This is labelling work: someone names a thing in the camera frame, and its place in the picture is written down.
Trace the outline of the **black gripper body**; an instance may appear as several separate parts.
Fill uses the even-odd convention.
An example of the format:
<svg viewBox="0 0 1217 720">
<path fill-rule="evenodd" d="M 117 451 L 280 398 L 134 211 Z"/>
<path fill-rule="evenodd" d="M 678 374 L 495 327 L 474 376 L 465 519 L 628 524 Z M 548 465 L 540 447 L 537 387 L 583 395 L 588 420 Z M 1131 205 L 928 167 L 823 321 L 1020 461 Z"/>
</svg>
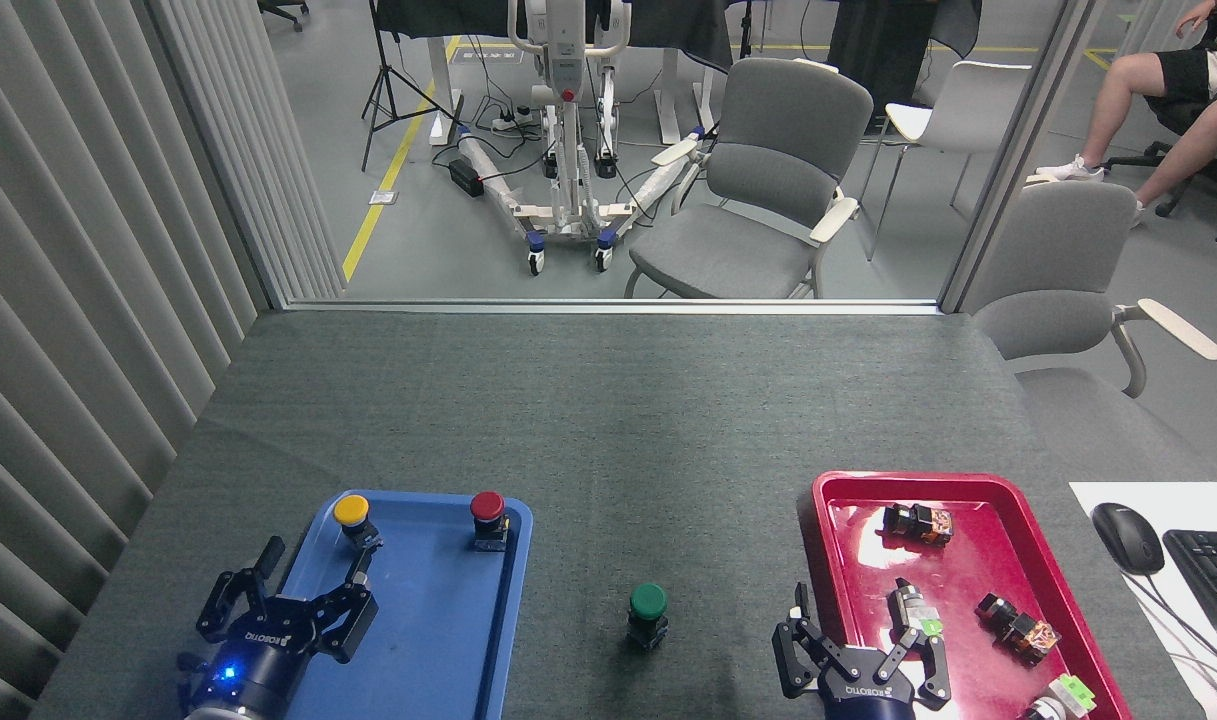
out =
<svg viewBox="0 0 1217 720">
<path fill-rule="evenodd" d="M 239 621 L 214 659 L 176 656 L 180 707 L 184 714 L 284 714 L 315 649 L 310 621 L 279 628 Z"/>
<path fill-rule="evenodd" d="M 824 719 L 914 719 L 914 685 L 899 669 L 886 682 L 879 669 L 886 653 L 873 648 L 842 648 L 845 662 L 820 666 L 819 692 Z"/>
</svg>

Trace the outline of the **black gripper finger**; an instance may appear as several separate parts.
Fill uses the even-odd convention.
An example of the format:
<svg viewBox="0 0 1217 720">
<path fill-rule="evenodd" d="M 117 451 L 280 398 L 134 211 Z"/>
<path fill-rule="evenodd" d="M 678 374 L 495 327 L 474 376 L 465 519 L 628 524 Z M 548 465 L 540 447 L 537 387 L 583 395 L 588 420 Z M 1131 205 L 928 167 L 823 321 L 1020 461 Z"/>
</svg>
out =
<svg viewBox="0 0 1217 720">
<path fill-rule="evenodd" d="M 307 602 L 312 639 L 308 639 L 303 649 L 305 656 L 323 652 L 332 656 L 340 664 L 348 664 L 353 659 L 361 639 L 378 614 L 378 602 L 368 585 L 368 569 L 372 555 L 383 544 L 380 538 L 361 544 L 343 583 L 333 587 L 333 591 L 320 594 Z"/>
<path fill-rule="evenodd" d="M 783 696 L 795 701 L 804 692 L 819 692 L 837 701 L 851 677 L 845 648 L 812 620 L 806 583 L 796 584 L 793 600 L 787 619 L 778 623 L 772 635 Z"/>
<path fill-rule="evenodd" d="M 943 635 L 943 623 L 938 618 L 912 618 L 909 620 L 896 621 L 893 629 L 897 630 L 896 645 L 887 653 L 884 660 L 884 685 L 892 687 L 893 680 L 902 685 L 901 691 L 894 691 L 892 697 L 897 701 L 922 702 L 922 705 L 941 710 L 952 698 L 950 682 L 948 682 L 948 664 L 946 657 L 946 645 Z M 918 690 L 905 691 L 908 684 L 902 684 L 905 675 L 901 673 L 901 662 L 905 656 L 915 652 L 922 660 L 924 679 Z"/>
<path fill-rule="evenodd" d="M 265 583 L 285 551 L 284 538 L 271 536 L 262 550 L 256 566 L 241 570 L 224 570 L 215 579 L 209 597 L 200 612 L 196 630 L 207 643 L 220 643 L 228 639 L 230 614 L 239 600 L 248 606 L 253 620 L 264 621 L 268 615 Z"/>
</svg>

